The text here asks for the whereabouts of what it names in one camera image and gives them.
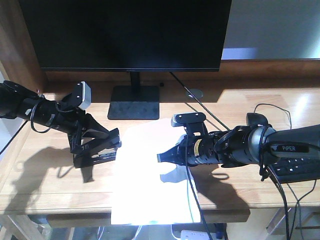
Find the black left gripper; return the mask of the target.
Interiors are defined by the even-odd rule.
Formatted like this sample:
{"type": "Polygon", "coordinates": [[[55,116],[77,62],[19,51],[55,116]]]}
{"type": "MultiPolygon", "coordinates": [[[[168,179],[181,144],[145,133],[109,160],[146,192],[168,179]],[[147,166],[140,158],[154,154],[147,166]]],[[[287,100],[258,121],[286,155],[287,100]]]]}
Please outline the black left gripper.
{"type": "Polygon", "coordinates": [[[91,114],[78,107],[71,110],[60,110],[56,101],[54,106],[54,118],[51,128],[68,134],[70,152],[73,154],[73,166],[80,169],[84,183],[93,182],[93,160],[86,152],[86,144],[82,144],[84,138],[118,139],[119,129],[107,130],[99,124],[91,114]]]}

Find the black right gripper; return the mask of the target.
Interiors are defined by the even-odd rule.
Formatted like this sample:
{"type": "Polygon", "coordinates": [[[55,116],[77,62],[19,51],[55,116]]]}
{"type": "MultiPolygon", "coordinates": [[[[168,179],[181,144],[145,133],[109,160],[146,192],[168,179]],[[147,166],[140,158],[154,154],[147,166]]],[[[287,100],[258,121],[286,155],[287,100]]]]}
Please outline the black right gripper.
{"type": "Polygon", "coordinates": [[[237,168],[250,164],[247,150],[249,132],[244,129],[212,131],[203,135],[187,133],[166,152],[157,154],[159,163],[180,166],[217,165],[237,168]]]}

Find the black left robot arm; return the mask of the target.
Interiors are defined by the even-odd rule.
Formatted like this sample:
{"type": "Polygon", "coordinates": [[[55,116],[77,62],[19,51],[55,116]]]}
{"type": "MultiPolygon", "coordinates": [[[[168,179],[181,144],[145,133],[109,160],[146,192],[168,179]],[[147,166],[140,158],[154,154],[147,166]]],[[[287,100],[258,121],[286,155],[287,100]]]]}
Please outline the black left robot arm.
{"type": "Polygon", "coordinates": [[[81,170],[114,161],[122,145],[118,128],[108,130],[86,112],[91,103],[92,90],[85,81],[59,101],[13,81],[0,84],[0,117],[23,119],[38,134],[65,133],[73,166],[81,170]]]}

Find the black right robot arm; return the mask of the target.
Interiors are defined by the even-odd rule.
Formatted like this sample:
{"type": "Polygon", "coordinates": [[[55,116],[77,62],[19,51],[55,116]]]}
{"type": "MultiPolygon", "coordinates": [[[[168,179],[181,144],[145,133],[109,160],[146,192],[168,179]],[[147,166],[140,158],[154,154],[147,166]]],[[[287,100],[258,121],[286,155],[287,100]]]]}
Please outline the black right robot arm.
{"type": "Polygon", "coordinates": [[[184,135],[171,149],[157,155],[160,163],[180,166],[221,164],[224,168],[270,165],[280,158],[320,158],[320,127],[274,130],[270,125],[236,126],[207,135],[184,135]]]}

